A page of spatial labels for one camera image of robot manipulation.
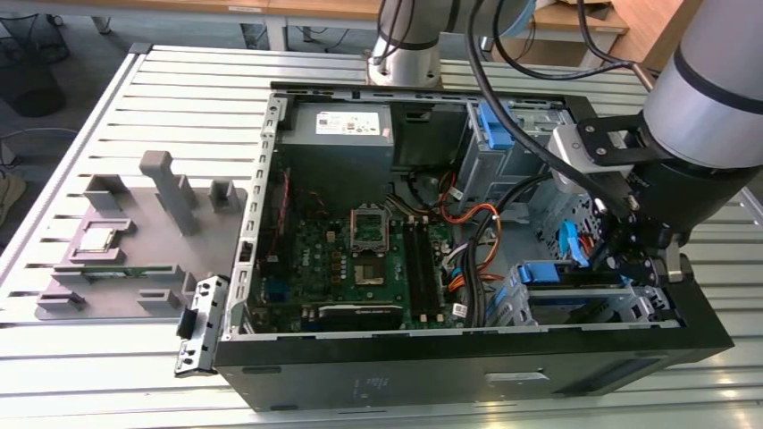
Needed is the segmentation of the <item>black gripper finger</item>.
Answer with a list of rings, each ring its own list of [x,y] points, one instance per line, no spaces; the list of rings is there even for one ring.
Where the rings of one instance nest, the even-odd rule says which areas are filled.
[[[637,237],[638,207],[634,197],[626,202],[632,210],[625,215],[618,215],[609,208],[601,198],[594,198],[593,213],[600,219],[598,240],[593,249],[593,267],[601,270],[608,266],[618,273],[628,273],[633,265],[638,263],[642,255],[642,246]]]
[[[616,270],[653,287],[694,280],[689,257],[681,248],[692,231],[674,231],[665,224],[620,224],[613,230]]]

